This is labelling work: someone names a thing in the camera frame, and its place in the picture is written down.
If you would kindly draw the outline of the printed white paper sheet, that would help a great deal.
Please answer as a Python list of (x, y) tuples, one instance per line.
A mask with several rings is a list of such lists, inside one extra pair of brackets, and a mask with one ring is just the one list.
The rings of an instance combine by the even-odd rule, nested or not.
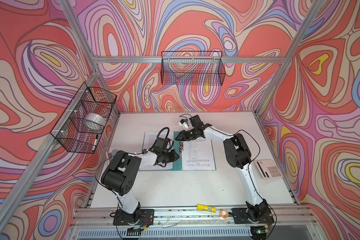
[[(157, 134), (158, 132), (145, 132), (142, 148), (148, 150), (153, 145), (157, 137)], [(173, 163), (168, 163), (165, 166), (165, 168), (155, 165), (155, 166), (140, 167), (139, 170), (140, 171), (164, 171), (164, 170), (170, 171), (172, 170), (172, 168), (173, 168)]]

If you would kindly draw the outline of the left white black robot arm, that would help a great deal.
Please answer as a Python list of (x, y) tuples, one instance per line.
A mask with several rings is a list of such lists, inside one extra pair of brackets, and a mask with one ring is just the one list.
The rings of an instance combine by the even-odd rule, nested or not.
[(146, 220), (147, 217), (141, 215), (140, 202), (132, 192), (139, 169), (147, 166), (165, 168), (178, 159), (173, 140), (168, 138), (156, 138), (148, 150), (144, 149), (139, 154), (118, 151), (100, 178), (100, 183), (112, 191), (119, 202), (115, 217), (130, 225), (138, 223), (140, 219)]

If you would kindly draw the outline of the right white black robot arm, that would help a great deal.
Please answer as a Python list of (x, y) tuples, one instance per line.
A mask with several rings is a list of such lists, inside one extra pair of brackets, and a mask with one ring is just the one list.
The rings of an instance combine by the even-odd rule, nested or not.
[(211, 124), (203, 123), (198, 115), (190, 118), (182, 117), (178, 124), (183, 130), (175, 138), (177, 141), (190, 142), (203, 138), (224, 146), (225, 158), (228, 164), (237, 170), (248, 196), (246, 200), (248, 220), (252, 223), (263, 220), (270, 206), (258, 188), (251, 166), (252, 153), (240, 131), (230, 134), (218, 130)]

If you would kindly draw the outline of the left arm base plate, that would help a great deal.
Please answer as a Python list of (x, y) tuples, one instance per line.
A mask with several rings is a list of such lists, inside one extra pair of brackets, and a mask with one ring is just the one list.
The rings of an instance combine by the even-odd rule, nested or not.
[(133, 214), (116, 210), (109, 215), (114, 226), (150, 226), (154, 223), (154, 209), (137, 209)]

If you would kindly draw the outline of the white paper sheets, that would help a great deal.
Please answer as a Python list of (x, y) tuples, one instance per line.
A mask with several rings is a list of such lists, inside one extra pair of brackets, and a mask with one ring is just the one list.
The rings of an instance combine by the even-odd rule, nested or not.
[(215, 171), (216, 163), (212, 141), (201, 138), (183, 142), (182, 170)]

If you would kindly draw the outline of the metal folder clip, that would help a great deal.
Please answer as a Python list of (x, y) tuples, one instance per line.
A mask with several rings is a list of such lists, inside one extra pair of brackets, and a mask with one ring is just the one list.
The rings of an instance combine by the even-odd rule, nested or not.
[(183, 151), (184, 151), (184, 142), (179, 142), (179, 152), (180, 152), (180, 154), (182, 154)]

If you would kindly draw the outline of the teal paper folder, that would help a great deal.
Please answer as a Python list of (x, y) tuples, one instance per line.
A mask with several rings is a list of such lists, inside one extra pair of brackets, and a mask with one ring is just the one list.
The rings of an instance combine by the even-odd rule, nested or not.
[(173, 144), (173, 149), (179, 154), (179, 159), (176, 162), (173, 162), (173, 168), (170, 171), (183, 171), (182, 170), (182, 154), (179, 152), (179, 142), (175, 141)]

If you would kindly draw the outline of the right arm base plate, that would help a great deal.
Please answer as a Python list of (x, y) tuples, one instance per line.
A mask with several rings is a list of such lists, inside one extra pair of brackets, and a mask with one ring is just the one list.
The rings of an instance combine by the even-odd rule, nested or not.
[(256, 213), (247, 208), (233, 208), (229, 212), (235, 224), (272, 225), (275, 222), (274, 215), (269, 208), (264, 213)]

